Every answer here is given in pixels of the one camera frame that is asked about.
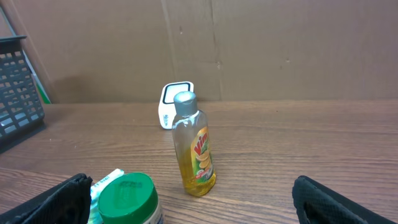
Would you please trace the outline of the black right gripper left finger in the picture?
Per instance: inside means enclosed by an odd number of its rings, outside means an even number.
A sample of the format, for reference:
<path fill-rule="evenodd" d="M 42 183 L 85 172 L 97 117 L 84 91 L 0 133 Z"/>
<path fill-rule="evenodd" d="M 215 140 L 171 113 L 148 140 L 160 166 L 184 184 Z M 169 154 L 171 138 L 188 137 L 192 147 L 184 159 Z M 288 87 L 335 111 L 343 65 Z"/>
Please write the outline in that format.
<path fill-rule="evenodd" d="M 80 173 L 1 214 L 5 224 L 86 224 L 93 179 Z"/>

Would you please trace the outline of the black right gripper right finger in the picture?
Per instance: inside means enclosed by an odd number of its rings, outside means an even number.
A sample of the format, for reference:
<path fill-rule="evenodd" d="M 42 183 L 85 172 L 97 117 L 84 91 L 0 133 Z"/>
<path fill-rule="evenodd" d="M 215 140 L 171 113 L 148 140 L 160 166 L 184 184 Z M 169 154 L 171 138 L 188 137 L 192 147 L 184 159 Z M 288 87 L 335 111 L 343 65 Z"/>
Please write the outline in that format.
<path fill-rule="evenodd" d="M 292 198 L 300 224 L 395 224 L 304 175 L 295 180 Z"/>

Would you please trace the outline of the green Kleenex tissue pack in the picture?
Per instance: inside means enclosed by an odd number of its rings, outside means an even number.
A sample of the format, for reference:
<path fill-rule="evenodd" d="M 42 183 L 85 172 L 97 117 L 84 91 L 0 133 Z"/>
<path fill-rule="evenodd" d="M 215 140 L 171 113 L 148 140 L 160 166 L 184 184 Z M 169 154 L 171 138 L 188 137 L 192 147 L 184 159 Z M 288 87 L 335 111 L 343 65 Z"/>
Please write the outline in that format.
<path fill-rule="evenodd" d="M 118 177 L 124 175 L 124 171 L 121 169 L 115 169 L 106 177 L 101 179 L 99 182 L 95 183 L 90 188 L 90 196 L 91 196 L 91 205 L 90 205 L 90 214 L 88 218 L 87 224 L 102 224 L 103 220 L 98 210 L 98 200 L 101 192 L 104 188 L 110 184 L 112 181 L 117 179 Z"/>

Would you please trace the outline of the green lid jar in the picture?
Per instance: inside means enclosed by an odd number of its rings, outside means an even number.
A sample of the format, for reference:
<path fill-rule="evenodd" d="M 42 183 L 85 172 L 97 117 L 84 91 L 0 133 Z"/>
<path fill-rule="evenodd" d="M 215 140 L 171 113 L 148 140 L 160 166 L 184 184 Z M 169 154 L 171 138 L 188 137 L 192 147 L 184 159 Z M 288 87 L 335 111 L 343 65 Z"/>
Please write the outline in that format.
<path fill-rule="evenodd" d="M 124 174 L 99 195 L 104 224 L 164 224 L 165 218 L 153 180 L 142 172 Z"/>

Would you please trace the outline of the clear plastic bottle grey cap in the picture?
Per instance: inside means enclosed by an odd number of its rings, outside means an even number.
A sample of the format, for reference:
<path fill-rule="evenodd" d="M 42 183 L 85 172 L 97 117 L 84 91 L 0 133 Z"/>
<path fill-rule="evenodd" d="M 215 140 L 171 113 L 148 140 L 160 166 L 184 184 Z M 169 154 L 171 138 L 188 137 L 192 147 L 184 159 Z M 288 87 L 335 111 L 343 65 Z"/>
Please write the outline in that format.
<path fill-rule="evenodd" d="M 216 182 L 206 114 L 198 109 L 196 94 L 182 91 L 174 96 L 176 115 L 172 136 L 185 191 L 207 194 Z"/>

